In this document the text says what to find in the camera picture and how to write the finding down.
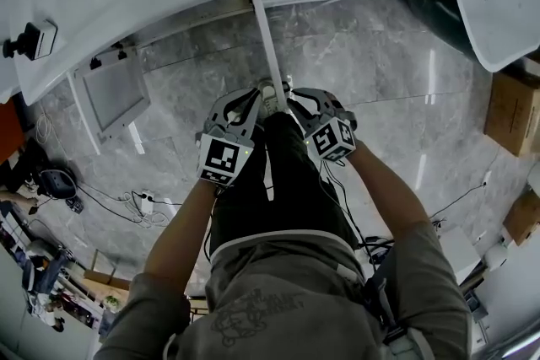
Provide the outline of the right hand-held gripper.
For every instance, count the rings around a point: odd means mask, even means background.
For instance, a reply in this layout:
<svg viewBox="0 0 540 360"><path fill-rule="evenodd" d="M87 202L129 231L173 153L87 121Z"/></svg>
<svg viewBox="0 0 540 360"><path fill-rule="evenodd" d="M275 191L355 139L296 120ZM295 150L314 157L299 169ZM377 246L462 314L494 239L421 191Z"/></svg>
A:
<svg viewBox="0 0 540 360"><path fill-rule="evenodd" d="M357 119L352 111L322 89L297 88L292 93L316 102L311 114L300 102L288 98L288 107L305 132L305 143L319 159L337 162L356 149Z"/></svg>

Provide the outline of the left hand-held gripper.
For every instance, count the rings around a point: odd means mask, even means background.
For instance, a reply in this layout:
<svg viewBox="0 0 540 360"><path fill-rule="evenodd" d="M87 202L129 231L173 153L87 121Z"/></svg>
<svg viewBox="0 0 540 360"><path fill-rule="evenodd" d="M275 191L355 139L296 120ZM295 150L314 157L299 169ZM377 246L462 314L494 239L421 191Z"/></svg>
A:
<svg viewBox="0 0 540 360"><path fill-rule="evenodd" d="M216 100L195 138L200 179L229 186L238 177L254 149L251 134L261 102L261 92L254 88L237 89Z"/></svg>

